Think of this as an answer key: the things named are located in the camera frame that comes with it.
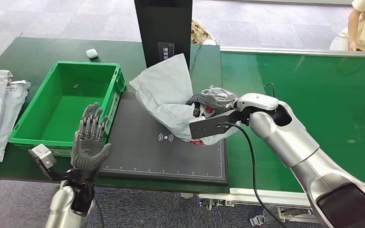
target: red sticker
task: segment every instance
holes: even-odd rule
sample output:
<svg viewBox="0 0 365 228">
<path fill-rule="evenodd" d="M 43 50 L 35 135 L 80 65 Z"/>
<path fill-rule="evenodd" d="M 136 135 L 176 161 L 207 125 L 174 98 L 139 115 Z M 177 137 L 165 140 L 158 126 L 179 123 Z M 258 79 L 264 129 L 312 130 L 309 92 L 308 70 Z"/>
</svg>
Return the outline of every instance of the red sticker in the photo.
<svg viewBox="0 0 365 228">
<path fill-rule="evenodd" d="M 207 114 L 211 114 L 213 112 L 213 110 L 210 107 L 206 107 L 205 112 Z"/>
<path fill-rule="evenodd" d="M 198 141 L 190 140 L 190 143 L 194 145 L 203 145 L 203 142 L 201 140 Z"/>
</svg>

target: metal bracket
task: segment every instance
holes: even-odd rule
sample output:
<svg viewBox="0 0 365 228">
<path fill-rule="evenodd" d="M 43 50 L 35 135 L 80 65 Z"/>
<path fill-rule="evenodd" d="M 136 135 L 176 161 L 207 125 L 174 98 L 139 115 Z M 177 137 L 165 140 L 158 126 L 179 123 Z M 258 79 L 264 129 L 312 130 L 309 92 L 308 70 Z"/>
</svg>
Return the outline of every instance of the metal bracket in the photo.
<svg viewBox="0 0 365 228">
<path fill-rule="evenodd" d="M 202 199 L 198 198 L 199 205 L 201 207 L 206 208 L 207 210 L 212 210 L 212 208 L 217 206 L 229 206 L 234 207 L 234 203 L 229 200 L 222 200 L 222 199 Z"/>
<path fill-rule="evenodd" d="M 194 196 L 193 193 L 185 193 L 185 192 L 181 192 L 180 196 L 186 200 L 188 200 L 189 198 L 192 198 Z"/>
<path fill-rule="evenodd" d="M 43 144 L 30 149 L 29 153 L 44 174 L 52 181 L 68 180 L 71 177 L 70 170 L 67 172 L 54 171 L 53 166 L 57 163 L 57 160 L 52 152 Z"/>
<path fill-rule="evenodd" d="M 271 207 L 269 210 L 282 222 L 295 221 L 295 222 L 309 222 L 318 223 L 318 220 L 313 215 L 310 209 L 296 209 L 296 208 L 282 208 L 282 207 Z M 273 222 L 275 219 L 264 210 L 263 215 L 259 215 L 250 219 L 253 227 L 260 226 L 263 223 Z"/>
<path fill-rule="evenodd" d="M 284 191 L 270 191 L 270 190 L 258 190 L 259 197 L 265 205 L 271 207 L 286 207 L 286 208 L 303 208 L 310 209 L 310 202 L 307 195 L 300 192 L 284 192 Z M 223 193 L 200 193 L 199 198 L 203 199 L 217 199 L 228 200 L 235 204 L 250 204 L 259 205 L 255 192 L 253 189 L 237 189 L 230 188 L 229 194 Z"/>
</svg>

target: silver robotic arm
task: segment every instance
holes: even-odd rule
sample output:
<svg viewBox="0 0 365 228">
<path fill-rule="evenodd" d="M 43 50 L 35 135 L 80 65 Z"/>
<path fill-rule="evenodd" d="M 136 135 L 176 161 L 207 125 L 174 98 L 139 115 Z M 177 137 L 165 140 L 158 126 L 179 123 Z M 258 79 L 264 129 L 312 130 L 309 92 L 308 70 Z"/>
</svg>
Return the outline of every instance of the silver robotic arm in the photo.
<svg viewBox="0 0 365 228">
<path fill-rule="evenodd" d="M 234 109 L 190 123 L 192 138 L 224 133 L 229 126 L 220 123 L 237 121 L 249 125 L 292 171 L 322 225 L 365 228 L 365 183 L 324 153 L 285 102 L 245 94 L 234 102 Z"/>
<path fill-rule="evenodd" d="M 95 208 L 94 179 L 100 164 L 109 156 L 111 144 L 103 146 L 104 125 L 98 103 L 89 105 L 75 132 L 71 153 L 72 168 L 67 172 L 53 170 L 57 162 L 43 144 L 29 150 L 36 163 L 52 181 L 65 181 L 54 195 L 46 228 L 87 228 Z"/>
</svg>

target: green plastic crate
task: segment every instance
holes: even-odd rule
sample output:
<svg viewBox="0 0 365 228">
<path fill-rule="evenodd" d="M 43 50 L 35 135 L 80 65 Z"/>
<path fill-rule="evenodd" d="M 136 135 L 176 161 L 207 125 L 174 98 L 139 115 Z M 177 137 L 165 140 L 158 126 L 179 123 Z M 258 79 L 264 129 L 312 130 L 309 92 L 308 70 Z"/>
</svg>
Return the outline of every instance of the green plastic crate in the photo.
<svg viewBox="0 0 365 228">
<path fill-rule="evenodd" d="M 74 133 L 89 104 L 103 108 L 100 121 L 108 115 L 108 136 L 125 80 L 119 64 L 56 62 L 20 117 L 9 142 L 26 149 L 40 143 L 55 156 L 69 157 Z"/>
</svg>

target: green table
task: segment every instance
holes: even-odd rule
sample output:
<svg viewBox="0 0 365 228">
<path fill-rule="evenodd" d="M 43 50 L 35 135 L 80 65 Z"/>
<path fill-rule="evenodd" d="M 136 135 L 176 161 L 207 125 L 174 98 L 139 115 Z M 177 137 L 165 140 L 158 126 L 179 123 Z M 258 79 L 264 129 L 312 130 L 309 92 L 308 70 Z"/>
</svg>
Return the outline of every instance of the green table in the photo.
<svg viewBox="0 0 365 228">
<path fill-rule="evenodd" d="M 29 101 L 55 61 L 88 61 L 85 51 L 89 48 L 97 49 L 101 62 L 120 63 L 127 81 L 145 69 L 140 43 L 44 38 L 15 39 L 0 57 L 0 69 L 11 70 L 18 79 L 32 83 Z M 365 181 L 365 53 L 249 48 L 219 51 L 218 46 L 203 46 L 192 71 L 192 84 L 199 91 L 210 83 L 237 95 L 272 95 L 271 88 L 264 84 L 274 83 L 276 96 L 292 107 L 323 150 Z M 291 172 L 249 128 L 247 132 L 254 145 L 261 195 L 303 199 L 305 195 Z M 121 188 L 251 195 L 251 160 L 243 135 L 228 138 L 227 151 L 229 187 L 118 178 L 97 178 L 96 182 Z M 69 159 L 58 158 L 58 169 L 68 166 Z M 14 145 L 8 145 L 4 162 L 0 163 L 0 179 L 47 181 L 27 152 Z"/>
</svg>

